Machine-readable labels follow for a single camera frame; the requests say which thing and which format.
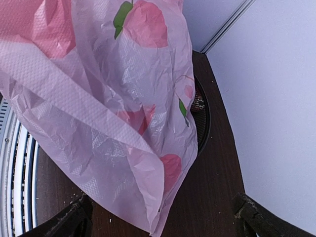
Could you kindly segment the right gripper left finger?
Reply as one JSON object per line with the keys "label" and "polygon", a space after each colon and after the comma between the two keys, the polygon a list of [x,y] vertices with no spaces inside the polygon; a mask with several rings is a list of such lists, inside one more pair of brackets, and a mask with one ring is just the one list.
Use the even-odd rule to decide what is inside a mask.
{"label": "right gripper left finger", "polygon": [[90,237],[93,206],[82,197],[69,204],[54,217],[22,234],[23,237]]}

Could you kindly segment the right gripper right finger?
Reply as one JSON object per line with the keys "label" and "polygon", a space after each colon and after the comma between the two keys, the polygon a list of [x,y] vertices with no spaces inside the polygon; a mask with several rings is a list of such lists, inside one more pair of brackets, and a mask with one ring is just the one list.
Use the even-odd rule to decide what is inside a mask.
{"label": "right gripper right finger", "polygon": [[304,231],[277,217],[245,193],[232,199],[232,209],[239,237],[312,237]]}

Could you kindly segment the black mesh trash bin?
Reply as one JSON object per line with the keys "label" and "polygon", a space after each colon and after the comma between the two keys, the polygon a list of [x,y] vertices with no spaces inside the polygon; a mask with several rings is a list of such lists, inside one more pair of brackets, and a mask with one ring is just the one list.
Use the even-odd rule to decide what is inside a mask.
{"label": "black mesh trash bin", "polygon": [[209,138],[211,127],[211,113],[209,108],[209,102],[206,93],[202,87],[202,84],[200,83],[196,75],[194,75],[194,79],[196,95],[194,98],[194,102],[191,105],[190,111],[193,115],[197,128],[197,155],[199,156],[204,147],[206,146],[206,143]]}

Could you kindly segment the pink plastic trash bag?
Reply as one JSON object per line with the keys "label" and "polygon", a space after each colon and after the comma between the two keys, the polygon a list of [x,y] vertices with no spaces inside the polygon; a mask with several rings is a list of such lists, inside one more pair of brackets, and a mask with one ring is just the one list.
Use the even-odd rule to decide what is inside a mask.
{"label": "pink plastic trash bag", "polygon": [[3,0],[0,91],[59,168],[159,237],[198,154],[181,0]]}

